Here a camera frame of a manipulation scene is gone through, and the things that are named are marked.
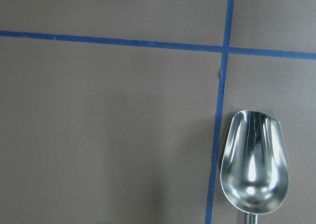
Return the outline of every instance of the stainless steel scoop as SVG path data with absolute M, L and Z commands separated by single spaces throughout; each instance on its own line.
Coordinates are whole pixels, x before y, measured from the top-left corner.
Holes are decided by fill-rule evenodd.
M 256 224 L 285 200 L 289 175 L 280 123 L 264 113 L 240 111 L 232 120 L 221 167 L 227 199 Z

